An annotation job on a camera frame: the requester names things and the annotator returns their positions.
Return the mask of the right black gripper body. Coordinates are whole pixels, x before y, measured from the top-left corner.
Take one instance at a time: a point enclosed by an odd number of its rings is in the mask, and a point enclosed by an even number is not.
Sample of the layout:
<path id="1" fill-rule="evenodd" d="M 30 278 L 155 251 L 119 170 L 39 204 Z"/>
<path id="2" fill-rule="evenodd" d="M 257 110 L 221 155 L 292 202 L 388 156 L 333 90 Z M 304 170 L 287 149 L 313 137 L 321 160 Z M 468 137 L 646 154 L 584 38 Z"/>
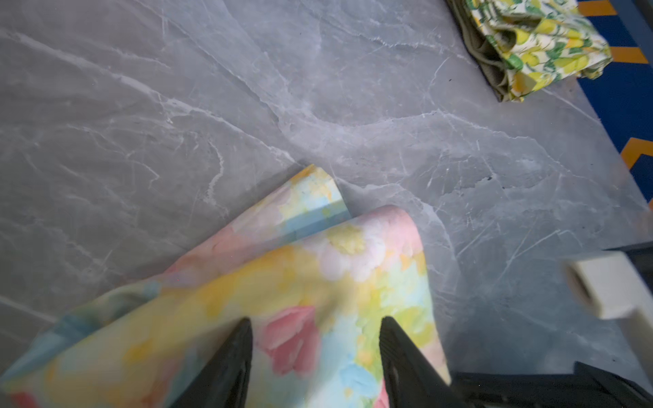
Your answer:
<path id="1" fill-rule="evenodd" d="M 652 244 L 624 251 L 652 292 Z M 492 375 L 460 372 L 454 392 L 470 407 L 650 407 L 651 393 L 617 374 L 576 362 L 571 374 Z"/>

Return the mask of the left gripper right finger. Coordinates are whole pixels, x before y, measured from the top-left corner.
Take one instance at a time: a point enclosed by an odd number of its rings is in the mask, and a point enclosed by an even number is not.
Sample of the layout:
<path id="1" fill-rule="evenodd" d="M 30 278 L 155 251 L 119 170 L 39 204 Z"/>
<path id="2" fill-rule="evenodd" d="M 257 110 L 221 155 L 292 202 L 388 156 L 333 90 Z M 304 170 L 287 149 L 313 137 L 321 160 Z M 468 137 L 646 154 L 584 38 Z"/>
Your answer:
<path id="1" fill-rule="evenodd" d="M 390 407 L 462 406 L 461 399 L 391 316 L 382 319 L 379 349 Z"/>

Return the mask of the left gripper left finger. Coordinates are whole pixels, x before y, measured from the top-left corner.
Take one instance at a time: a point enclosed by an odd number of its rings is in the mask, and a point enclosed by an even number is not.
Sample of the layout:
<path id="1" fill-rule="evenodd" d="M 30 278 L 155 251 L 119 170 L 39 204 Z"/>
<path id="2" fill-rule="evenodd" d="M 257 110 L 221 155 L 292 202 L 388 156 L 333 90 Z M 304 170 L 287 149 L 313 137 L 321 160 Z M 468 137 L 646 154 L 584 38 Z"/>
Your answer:
<path id="1" fill-rule="evenodd" d="M 242 319 L 173 408 L 243 408 L 253 358 L 253 329 Z"/>

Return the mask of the pastel floral skirt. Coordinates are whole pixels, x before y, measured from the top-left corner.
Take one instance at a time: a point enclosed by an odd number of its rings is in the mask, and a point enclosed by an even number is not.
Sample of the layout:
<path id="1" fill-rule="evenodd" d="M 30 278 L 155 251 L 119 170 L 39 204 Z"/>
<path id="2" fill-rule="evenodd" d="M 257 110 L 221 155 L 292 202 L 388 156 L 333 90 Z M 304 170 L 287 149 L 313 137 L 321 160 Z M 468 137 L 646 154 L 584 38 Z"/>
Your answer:
<path id="1" fill-rule="evenodd" d="M 309 166 L 165 272 L 70 311 L 1 388 L 18 407 L 170 407 L 249 319 L 247 406 L 386 407 L 386 316 L 449 382 L 416 224 L 352 217 Z"/>

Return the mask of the olive green skirt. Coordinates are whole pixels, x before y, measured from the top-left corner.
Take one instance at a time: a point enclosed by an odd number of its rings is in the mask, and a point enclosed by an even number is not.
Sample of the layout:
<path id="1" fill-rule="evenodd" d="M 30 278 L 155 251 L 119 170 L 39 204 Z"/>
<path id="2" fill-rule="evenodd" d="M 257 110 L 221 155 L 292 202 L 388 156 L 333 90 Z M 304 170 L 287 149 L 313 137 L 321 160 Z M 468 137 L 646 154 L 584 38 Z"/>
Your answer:
<path id="1" fill-rule="evenodd" d="M 447 5 L 467 51 L 476 60 L 496 97 L 500 102 L 508 101 L 508 73 L 500 55 L 478 29 L 464 1 L 447 0 Z"/>

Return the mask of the lemon print skirt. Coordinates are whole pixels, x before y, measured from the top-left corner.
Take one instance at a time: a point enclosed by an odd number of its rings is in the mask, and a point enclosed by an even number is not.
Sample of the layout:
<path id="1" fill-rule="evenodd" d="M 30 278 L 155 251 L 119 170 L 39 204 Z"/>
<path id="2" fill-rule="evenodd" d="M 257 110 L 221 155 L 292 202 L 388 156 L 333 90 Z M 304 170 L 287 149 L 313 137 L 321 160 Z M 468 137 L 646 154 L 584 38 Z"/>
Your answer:
<path id="1" fill-rule="evenodd" d="M 612 62 L 608 42 L 576 1 L 464 2 L 507 68 L 508 101 L 565 78 L 598 78 Z"/>

